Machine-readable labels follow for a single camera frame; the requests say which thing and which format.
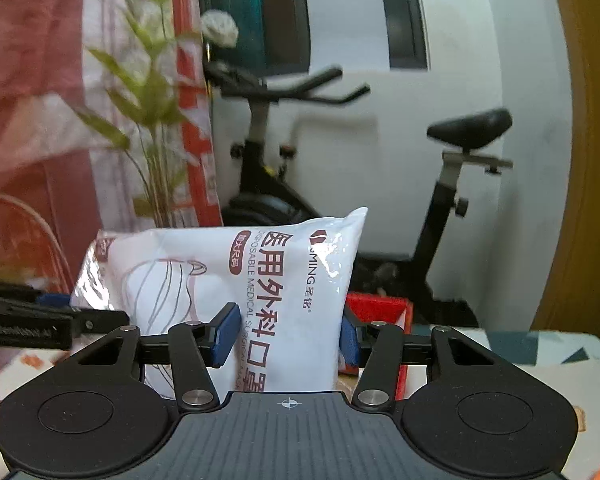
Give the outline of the white medical mask pack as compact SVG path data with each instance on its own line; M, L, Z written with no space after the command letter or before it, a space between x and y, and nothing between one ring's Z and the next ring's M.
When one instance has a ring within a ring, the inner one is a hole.
M291 226L99 232L71 303L121 310L144 335L208 323L234 302L242 325L210 375L219 396L328 391L367 210Z

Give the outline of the red strawberry cardboard box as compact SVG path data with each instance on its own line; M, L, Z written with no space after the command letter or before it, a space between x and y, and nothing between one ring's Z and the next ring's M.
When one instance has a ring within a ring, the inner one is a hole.
M372 377L395 374L393 399L406 397L407 365L398 358L399 333L411 333L412 304L405 298L349 292L344 305L338 372L360 378L370 364Z

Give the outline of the patterned white table cloth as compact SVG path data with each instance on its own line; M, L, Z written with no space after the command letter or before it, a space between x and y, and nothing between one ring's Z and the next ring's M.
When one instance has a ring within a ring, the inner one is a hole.
M581 430L562 474L592 479L600 470L600 338L585 333L461 332L560 392L577 409Z

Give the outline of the pink printed backdrop curtain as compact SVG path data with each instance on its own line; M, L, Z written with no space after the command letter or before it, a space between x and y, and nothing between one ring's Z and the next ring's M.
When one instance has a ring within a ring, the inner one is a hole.
M0 0L0 282L102 230L219 226L198 0Z

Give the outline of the brown wooden door frame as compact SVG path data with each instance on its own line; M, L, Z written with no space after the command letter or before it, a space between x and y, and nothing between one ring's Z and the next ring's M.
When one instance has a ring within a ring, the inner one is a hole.
M557 0L572 94L562 228L533 325L600 338L600 0Z

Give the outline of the dark window frame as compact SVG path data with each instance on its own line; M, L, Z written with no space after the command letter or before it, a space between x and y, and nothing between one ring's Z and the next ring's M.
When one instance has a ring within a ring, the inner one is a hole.
M238 28L235 47L213 61L258 76L287 76L336 64L346 70L424 70L420 0L200 0Z

